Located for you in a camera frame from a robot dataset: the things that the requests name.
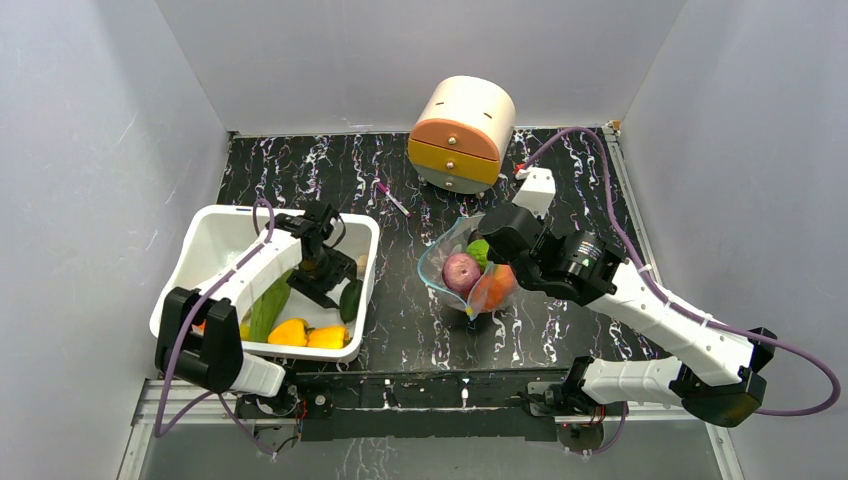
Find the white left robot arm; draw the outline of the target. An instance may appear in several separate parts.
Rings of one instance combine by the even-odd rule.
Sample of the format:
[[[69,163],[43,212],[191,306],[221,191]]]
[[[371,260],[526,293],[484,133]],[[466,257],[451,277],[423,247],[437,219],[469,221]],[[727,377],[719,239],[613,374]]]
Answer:
[[[336,248],[345,235],[342,215],[325,202],[310,203],[300,215],[272,213],[228,266],[198,286],[164,294],[157,369],[209,392],[258,395],[275,416],[293,412],[297,387],[284,380],[282,366],[244,350],[239,326],[243,317],[257,317],[257,301],[280,279],[315,305],[339,309],[331,292],[357,274],[354,259]]]

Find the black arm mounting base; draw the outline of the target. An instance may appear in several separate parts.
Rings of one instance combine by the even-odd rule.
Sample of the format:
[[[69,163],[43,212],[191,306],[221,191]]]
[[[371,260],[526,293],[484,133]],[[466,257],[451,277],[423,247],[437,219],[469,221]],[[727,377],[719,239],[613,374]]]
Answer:
[[[621,413],[566,392],[565,368],[299,372],[305,438],[519,437],[554,442],[568,423],[596,430]]]

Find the green cabbage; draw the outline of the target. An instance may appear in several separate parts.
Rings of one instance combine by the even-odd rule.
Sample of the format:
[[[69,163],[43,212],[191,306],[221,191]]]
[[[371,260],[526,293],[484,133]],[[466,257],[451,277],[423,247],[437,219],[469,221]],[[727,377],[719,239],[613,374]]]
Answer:
[[[471,256],[478,263],[482,271],[487,268],[487,265],[489,263],[488,252],[489,244],[484,239],[476,239],[471,241],[465,249],[465,253]]]

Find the dark green avocado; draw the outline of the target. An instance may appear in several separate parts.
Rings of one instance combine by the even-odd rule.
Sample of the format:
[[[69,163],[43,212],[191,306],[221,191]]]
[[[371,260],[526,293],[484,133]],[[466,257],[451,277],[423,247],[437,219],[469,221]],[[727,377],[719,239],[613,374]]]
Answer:
[[[354,279],[343,288],[338,301],[339,316],[342,322],[350,323],[356,320],[362,290],[363,281],[361,279]]]

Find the clear zip top bag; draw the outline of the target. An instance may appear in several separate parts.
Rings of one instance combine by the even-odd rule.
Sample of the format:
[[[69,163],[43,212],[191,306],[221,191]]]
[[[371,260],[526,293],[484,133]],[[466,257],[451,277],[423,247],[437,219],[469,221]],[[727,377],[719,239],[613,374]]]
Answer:
[[[446,306],[473,320],[512,304],[518,284],[511,268],[488,259],[478,231],[481,215],[461,217],[420,257],[417,273]]]

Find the orange pumpkin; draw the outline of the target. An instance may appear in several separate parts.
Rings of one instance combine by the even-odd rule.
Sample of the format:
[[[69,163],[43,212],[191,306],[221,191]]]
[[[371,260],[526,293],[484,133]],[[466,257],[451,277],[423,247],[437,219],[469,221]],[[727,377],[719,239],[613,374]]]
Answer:
[[[469,294],[469,305],[477,311],[490,311],[494,306],[494,300],[491,294],[492,287],[493,279],[491,277],[482,277]]]

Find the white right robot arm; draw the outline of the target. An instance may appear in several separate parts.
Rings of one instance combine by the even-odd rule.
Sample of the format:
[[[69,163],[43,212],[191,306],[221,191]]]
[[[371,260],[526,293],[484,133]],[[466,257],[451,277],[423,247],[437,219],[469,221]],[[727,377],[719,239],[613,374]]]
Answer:
[[[509,266],[523,289],[606,315],[667,352],[650,361],[577,358],[556,396],[571,411],[657,403],[731,428],[762,406],[767,382],[759,372],[773,348],[675,311],[649,290],[620,249],[588,231],[557,229],[512,203],[485,214],[477,230],[489,259]]]

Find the red onion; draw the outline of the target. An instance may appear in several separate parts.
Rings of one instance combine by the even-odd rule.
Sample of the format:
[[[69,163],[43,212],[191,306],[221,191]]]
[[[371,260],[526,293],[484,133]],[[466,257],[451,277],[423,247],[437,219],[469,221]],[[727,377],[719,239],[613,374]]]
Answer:
[[[482,276],[478,263],[466,253],[450,255],[442,266],[442,280],[452,292],[466,297]]]

